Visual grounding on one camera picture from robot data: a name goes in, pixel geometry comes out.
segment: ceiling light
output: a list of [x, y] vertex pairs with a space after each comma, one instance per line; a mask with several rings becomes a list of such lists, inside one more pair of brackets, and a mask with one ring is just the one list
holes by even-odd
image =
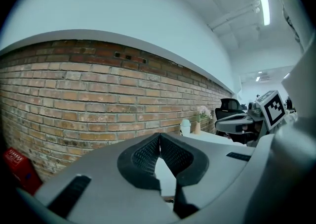
[[268, 0], [261, 0], [262, 11], [263, 11], [263, 22], [264, 25], [270, 24], [270, 9]]

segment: black slot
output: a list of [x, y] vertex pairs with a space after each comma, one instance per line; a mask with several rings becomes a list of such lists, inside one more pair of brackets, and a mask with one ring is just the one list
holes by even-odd
[[50, 203], [48, 209], [66, 218], [76, 202], [81, 197], [82, 193], [90, 183], [91, 178], [86, 176], [75, 177], [70, 184]]
[[234, 153], [234, 152], [230, 152], [226, 156], [232, 157], [232, 158], [235, 158], [235, 159], [239, 159], [239, 160], [242, 160], [242, 161], [246, 161], [246, 162], [248, 162], [250, 160], [250, 158], [251, 158], [250, 155], [242, 155], [242, 154], [238, 154], [238, 153]]

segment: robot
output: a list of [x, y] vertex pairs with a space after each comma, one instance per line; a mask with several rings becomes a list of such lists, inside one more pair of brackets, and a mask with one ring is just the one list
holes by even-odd
[[[262, 122], [256, 147], [175, 134], [144, 135], [84, 155], [46, 182], [34, 197], [20, 189], [18, 193], [39, 219], [51, 224], [270, 220], [284, 201], [297, 203], [288, 196], [306, 182], [316, 162], [315, 51], [313, 40], [282, 83], [298, 113], [293, 125], [273, 134], [284, 117], [276, 91], [264, 95], [243, 117], [217, 122], [219, 130], [233, 133], [245, 131], [243, 125]], [[177, 180], [173, 209], [160, 196], [154, 173], [158, 157]]]

